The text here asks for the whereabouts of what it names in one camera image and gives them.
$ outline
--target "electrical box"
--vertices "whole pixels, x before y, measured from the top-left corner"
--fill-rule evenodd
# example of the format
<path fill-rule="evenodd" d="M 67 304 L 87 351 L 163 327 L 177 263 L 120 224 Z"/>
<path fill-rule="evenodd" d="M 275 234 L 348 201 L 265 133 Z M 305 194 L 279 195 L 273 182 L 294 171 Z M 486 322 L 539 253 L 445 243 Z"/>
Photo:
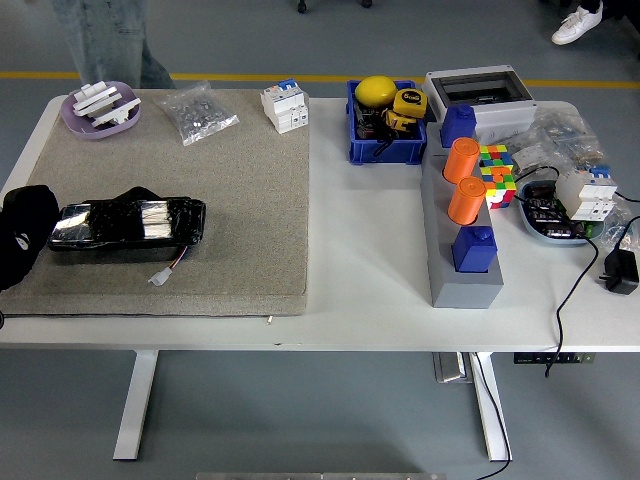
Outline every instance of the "electrical box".
<path fill-rule="evenodd" d="M 422 91 L 439 123 L 449 107 L 471 105 L 477 122 L 475 138 L 482 145 L 528 130 L 537 108 L 509 65 L 429 72 Z"/>

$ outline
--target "yellow ball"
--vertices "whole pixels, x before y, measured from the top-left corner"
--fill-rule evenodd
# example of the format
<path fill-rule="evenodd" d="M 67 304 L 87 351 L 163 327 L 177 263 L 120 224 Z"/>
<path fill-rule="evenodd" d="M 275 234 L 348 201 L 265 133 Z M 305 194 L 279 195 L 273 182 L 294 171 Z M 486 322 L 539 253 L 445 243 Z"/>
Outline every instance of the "yellow ball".
<path fill-rule="evenodd" d="M 358 84 L 355 96 L 365 107 L 382 108 L 393 103 L 397 92 L 396 84 L 389 77 L 373 75 Z"/>

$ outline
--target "black cloth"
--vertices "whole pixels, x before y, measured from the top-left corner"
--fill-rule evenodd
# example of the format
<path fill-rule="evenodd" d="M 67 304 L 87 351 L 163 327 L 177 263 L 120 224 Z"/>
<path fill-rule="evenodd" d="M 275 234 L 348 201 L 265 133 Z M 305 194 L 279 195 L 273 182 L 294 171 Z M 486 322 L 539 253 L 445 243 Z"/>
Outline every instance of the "black cloth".
<path fill-rule="evenodd" d="M 0 212 L 0 291 L 20 283 L 60 217 L 55 195 L 46 185 L 32 185 L 6 194 Z"/>

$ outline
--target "yellow floor line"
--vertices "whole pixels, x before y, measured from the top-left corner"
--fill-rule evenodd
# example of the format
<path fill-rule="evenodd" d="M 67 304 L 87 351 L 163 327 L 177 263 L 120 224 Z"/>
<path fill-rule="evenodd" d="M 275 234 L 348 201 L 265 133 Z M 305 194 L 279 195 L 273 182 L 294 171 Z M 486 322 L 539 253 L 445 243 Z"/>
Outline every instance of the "yellow floor line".
<path fill-rule="evenodd" d="M 218 82 L 260 82 L 274 83 L 288 77 L 293 77 L 300 84 L 304 83 L 346 83 L 347 80 L 361 80 L 366 75 L 280 75 L 280 74 L 221 74 L 221 73 L 174 73 L 174 80 L 199 81 L 209 80 Z M 1 72 L 0 79 L 12 80 L 75 80 L 79 76 L 76 72 Z M 395 80 L 413 80 L 417 85 L 422 84 L 424 77 L 391 77 Z M 591 88 L 591 89 L 622 89 L 638 90 L 640 82 L 618 82 L 608 80 L 544 80 L 525 79 L 528 87 L 549 88 Z"/>

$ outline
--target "table leg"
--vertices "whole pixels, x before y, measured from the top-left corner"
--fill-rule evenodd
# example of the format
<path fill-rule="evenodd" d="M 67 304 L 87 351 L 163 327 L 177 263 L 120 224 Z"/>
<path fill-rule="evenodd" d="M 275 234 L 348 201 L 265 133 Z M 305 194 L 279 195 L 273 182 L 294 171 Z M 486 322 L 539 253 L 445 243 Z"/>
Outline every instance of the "table leg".
<path fill-rule="evenodd" d="M 502 415 L 498 386 L 493 373 L 491 352 L 474 353 L 471 354 L 470 358 L 489 460 L 492 462 L 511 460 L 511 447 L 509 446 L 507 428 Z"/>
<path fill-rule="evenodd" d="M 138 458 L 142 427 L 147 413 L 157 360 L 158 350 L 136 351 L 136 363 L 133 366 L 118 441 L 113 452 L 114 460 L 136 460 Z"/>

